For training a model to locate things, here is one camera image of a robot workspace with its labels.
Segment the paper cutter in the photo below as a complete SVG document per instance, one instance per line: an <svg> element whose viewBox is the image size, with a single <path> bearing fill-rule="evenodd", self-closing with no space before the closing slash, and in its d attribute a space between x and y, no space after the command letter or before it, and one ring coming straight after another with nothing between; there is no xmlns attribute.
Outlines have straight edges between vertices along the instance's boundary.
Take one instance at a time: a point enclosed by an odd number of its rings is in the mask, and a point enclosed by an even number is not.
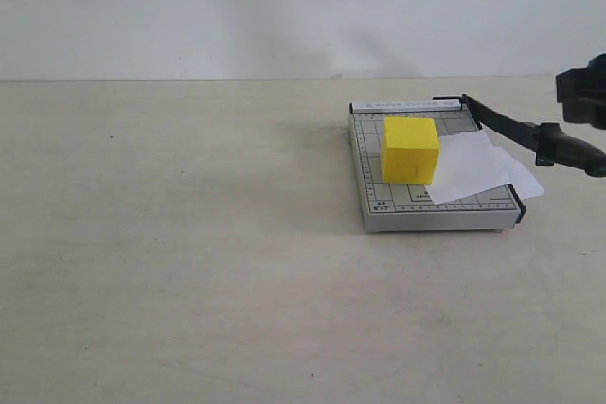
<svg viewBox="0 0 606 404"><path fill-rule="evenodd" d="M482 128L459 99L349 105L349 135L368 232L513 229L525 208L512 185L435 206L423 185L384 184L381 141L386 116L432 117L439 136Z"/></svg>

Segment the white wall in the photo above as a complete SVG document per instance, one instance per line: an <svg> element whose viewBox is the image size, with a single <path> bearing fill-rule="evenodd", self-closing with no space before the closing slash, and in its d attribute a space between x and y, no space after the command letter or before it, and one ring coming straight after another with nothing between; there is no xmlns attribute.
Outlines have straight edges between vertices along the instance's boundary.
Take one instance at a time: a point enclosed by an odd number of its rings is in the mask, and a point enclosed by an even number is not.
<svg viewBox="0 0 606 404"><path fill-rule="evenodd" d="M0 79L555 73L604 0L0 0Z"/></svg>

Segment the table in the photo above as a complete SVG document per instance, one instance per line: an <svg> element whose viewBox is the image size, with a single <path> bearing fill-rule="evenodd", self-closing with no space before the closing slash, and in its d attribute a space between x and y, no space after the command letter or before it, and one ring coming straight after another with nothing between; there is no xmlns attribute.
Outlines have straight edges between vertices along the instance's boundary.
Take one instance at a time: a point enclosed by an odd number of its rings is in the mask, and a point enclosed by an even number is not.
<svg viewBox="0 0 606 404"><path fill-rule="evenodd" d="M348 104L463 92L561 122L550 76L0 83L0 401L601 402L606 181L492 134L516 229L364 231Z"/></svg>

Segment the yellow foam block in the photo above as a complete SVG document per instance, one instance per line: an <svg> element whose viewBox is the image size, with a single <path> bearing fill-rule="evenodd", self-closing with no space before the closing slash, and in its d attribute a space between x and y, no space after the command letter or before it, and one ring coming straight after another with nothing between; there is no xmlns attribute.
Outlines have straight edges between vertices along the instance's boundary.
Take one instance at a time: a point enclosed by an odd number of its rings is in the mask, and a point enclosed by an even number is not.
<svg viewBox="0 0 606 404"><path fill-rule="evenodd" d="M386 184L431 184L439 139L433 118L387 117L381 143L381 173Z"/></svg>

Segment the paper sheet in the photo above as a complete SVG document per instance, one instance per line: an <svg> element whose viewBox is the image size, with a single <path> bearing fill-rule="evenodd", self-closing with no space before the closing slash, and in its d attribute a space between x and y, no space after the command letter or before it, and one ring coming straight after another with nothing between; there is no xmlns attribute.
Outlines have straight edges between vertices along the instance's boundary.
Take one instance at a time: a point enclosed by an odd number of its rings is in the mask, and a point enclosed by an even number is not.
<svg viewBox="0 0 606 404"><path fill-rule="evenodd" d="M426 189L435 205L513 184L521 199L541 196L543 188L526 167L495 147L485 131L440 137L434 182Z"/></svg>

